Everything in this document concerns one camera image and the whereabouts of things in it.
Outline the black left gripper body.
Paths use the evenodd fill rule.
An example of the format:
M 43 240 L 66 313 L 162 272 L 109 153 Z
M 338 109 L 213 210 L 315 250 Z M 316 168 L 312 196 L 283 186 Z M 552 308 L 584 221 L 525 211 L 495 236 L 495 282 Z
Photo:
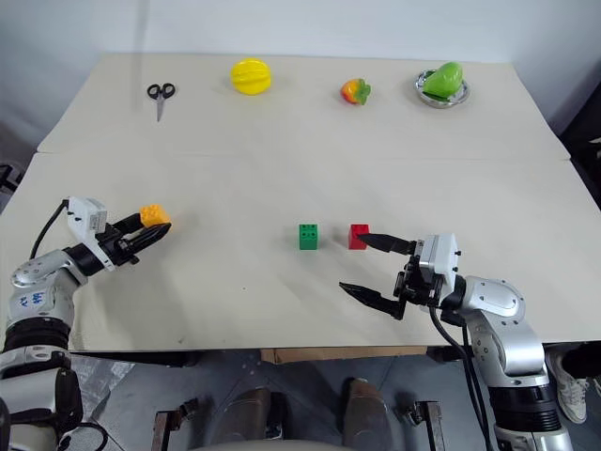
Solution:
M 131 249 L 127 235 L 134 232 L 134 229 L 124 222 L 117 222 L 112 225 L 107 224 L 102 233 L 96 235 L 100 249 L 110 261 L 117 267 L 126 263 L 135 265 L 139 258 Z

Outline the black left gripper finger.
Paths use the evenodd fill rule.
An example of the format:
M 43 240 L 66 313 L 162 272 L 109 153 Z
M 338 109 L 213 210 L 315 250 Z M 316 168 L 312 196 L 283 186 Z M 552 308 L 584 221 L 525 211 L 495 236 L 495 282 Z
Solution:
M 171 224 L 158 224 L 142 229 L 132 238 L 122 240 L 124 252 L 141 252 L 150 245 L 161 240 L 170 230 Z
M 136 232 L 142 228 L 143 224 L 139 212 L 110 225 L 110 230 L 116 232 Z

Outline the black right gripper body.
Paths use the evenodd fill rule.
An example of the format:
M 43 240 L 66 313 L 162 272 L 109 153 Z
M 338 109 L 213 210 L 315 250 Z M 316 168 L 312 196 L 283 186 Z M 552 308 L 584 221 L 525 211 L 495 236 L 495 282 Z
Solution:
M 438 307 L 442 276 L 420 266 L 420 258 L 412 256 L 397 275 L 394 296 L 402 306 L 407 303 Z

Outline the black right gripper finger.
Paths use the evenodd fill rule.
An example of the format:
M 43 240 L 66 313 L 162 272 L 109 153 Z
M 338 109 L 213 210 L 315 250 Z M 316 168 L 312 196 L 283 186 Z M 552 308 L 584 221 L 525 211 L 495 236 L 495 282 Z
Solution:
M 367 307 L 386 313 L 397 320 L 404 317 L 406 303 L 403 301 L 389 300 L 378 291 L 355 284 L 340 282 L 339 287 Z
M 416 241 L 406 241 L 386 234 L 359 234 L 358 239 L 381 252 L 394 252 L 404 256 L 412 256 L 417 245 Z

